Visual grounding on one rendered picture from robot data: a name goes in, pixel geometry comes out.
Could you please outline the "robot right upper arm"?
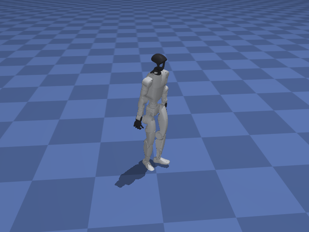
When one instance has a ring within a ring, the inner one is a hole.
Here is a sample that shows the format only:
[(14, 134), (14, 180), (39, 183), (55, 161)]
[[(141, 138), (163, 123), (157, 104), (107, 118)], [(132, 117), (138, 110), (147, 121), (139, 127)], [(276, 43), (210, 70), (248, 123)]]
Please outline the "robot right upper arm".
[(149, 87), (152, 85), (152, 82), (153, 82), (153, 78), (150, 77), (150, 76), (144, 78), (143, 81), (142, 81), (140, 98), (143, 98), (143, 101), (144, 101), (143, 104), (146, 104), (148, 102), (146, 95), (148, 93)]

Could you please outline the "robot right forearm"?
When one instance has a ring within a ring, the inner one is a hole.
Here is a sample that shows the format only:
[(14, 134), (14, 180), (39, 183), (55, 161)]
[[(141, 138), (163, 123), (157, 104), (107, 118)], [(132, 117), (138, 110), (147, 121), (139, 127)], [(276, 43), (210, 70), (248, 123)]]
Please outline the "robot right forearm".
[(145, 105), (143, 103), (144, 103), (143, 98), (140, 98), (139, 102), (138, 102), (138, 112), (137, 112), (137, 116), (136, 116), (136, 119), (139, 120), (139, 121), (140, 121), (140, 118), (144, 114)]

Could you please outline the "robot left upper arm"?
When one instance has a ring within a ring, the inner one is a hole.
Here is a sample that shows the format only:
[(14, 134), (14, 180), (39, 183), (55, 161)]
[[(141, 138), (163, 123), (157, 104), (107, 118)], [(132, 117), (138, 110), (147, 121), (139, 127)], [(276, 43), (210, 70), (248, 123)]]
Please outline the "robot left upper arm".
[[(167, 70), (164, 70), (163, 69), (163, 71), (166, 73), (166, 83), (167, 83), (167, 81), (168, 81), (168, 76), (169, 76), (169, 71), (167, 71)], [(166, 86), (166, 83), (165, 83), (165, 86), (164, 86), (164, 90), (163, 90), (163, 93), (166, 93), (167, 91), (168, 91), (168, 86)]]

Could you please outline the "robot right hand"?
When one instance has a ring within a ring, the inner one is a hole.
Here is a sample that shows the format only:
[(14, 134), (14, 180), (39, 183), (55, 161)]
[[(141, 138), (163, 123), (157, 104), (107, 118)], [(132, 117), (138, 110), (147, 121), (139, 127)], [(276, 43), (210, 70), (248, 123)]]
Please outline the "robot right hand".
[(141, 121), (142, 121), (142, 117), (140, 118), (140, 121), (136, 119), (136, 121), (134, 122), (134, 126), (135, 128), (141, 130), (140, 127), (144, 128), (142, 125), (141, 125)]

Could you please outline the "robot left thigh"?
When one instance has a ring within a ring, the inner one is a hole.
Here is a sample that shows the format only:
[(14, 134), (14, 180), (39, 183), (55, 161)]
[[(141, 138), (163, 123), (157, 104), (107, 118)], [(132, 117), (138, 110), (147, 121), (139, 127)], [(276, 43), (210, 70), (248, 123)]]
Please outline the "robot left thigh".
[(155, 133), (155, 136), (157, 139), (162, 139), (166, 132), (167, 132), (167, 128), (168, 128), (168, 114), (166, 111), (166, 107), (163, 104), (159, 104), (160, 105), (160, 109), (159, 109), (159, 115), (158, 115), (158, 124), (159, 124), (159, 128), (160, 130), (158, 130)]

